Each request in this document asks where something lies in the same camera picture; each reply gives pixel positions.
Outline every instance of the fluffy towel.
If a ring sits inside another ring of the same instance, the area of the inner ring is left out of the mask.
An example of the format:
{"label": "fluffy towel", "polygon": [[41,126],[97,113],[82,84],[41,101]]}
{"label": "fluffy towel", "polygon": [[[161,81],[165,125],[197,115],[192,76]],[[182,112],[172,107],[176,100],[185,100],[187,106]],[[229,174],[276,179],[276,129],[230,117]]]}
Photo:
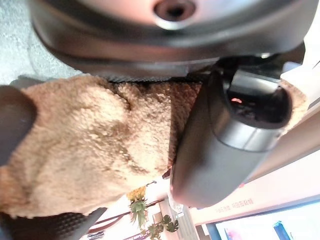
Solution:
{"label": "fluffy towel", "polygon": [[[161,176],[200,87],[79,76],[23,90],[38,116],[9,165],[0,168],[0,211],[28,218],[88,214]],[[293,101],[297,123],[305,96],[287,87],[299,99]]]}

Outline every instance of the green plant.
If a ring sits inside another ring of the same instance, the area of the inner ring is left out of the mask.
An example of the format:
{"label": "green plant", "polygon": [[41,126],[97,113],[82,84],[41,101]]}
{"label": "green plant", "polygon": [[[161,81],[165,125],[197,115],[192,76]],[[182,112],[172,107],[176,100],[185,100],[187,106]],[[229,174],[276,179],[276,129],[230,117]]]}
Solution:
{"label": "green plant", "polygon": [[164,228],[168,232],[174,233],[179,229],[178,220],[175,220],[173,223],[171,217],[165,215],[161,222],[148,226],[147,230],[141,231],[141,234],[150,237],[151,240],[161,240],[160,234],[164,231]]}
{"label": "green plant", "polygon": [[144,198],[142,200],[132,201],[130,204],[130,210],[132,213],[131,221],[135,223],[136,220],[138,220],[140,229],[146,223],[146,208],[146,201]]}

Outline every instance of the gray carpet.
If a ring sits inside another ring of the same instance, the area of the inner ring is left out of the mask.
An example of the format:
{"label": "gray carpet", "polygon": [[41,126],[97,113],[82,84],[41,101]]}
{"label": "gray carpet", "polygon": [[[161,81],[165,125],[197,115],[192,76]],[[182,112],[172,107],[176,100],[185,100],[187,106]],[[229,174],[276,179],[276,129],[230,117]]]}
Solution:
{"label": "gray carpet", "polygon": [[81,72],[50,54],[33,32],[26,0],[0,0],[0,85],[18,77],[47,81]]}

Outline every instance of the white wall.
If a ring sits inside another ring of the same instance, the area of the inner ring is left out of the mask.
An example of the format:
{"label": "white wall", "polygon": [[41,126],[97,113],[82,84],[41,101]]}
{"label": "white wall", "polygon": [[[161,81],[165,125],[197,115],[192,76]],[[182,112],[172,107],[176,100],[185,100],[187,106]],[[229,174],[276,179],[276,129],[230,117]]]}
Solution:
{"label": "white wall", "polygon": [[211,207],[191,209],[194,224],[260,213],[294,201],[320,199],[319,159],[320,150],[247,183]]}

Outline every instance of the round hole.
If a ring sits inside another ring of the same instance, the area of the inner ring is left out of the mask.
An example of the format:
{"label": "round hole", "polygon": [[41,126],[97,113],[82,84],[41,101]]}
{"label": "round hole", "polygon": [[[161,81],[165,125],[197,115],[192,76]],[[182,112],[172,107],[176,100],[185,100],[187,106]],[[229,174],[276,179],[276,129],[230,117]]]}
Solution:
{"label": "round hole", "polygon": [[154,7],[154,13],[158,17],[170,22],[186,20],[195,10],[195,4],[188,0],[163,0]]}
{"label": "round hole", "polygon": [[179,18],[182,14],[184,14],[185,8],[183,6],[172,6],[167,10],[167,14],[173,18]]}

